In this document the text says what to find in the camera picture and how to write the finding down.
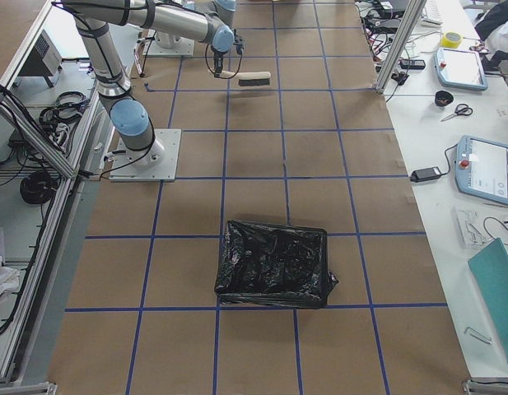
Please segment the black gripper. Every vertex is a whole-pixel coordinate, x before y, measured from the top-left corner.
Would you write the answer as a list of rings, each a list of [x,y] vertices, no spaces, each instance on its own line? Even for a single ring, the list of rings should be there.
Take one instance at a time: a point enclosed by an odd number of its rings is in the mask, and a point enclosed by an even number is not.
[[[239,63],[241,63],[243,58],[243,52],[245,49],[245,41],[241,35],[235,34],[233,46],[235,47],[236,53],[240,56]],[[213,45],[211,46],[211,50],[213,52],[212,55],[214,66],[213,76],[215,78],[221,78],[225,52],[216,49]]]

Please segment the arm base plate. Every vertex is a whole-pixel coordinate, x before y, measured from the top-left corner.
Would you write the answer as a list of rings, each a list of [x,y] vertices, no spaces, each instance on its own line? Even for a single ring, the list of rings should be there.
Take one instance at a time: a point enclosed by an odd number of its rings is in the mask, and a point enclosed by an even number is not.
[[[154,31],[145,46],[144,53],[154,58],[191,57],[194,41],[180,36]]]
[[[115,182],[165,181],[174,182],[179,159],[182,131],[180,129],[155,129],[155,141],[150,151],[128,151],[119,140],[114,156],[114,169],[109,179]]]

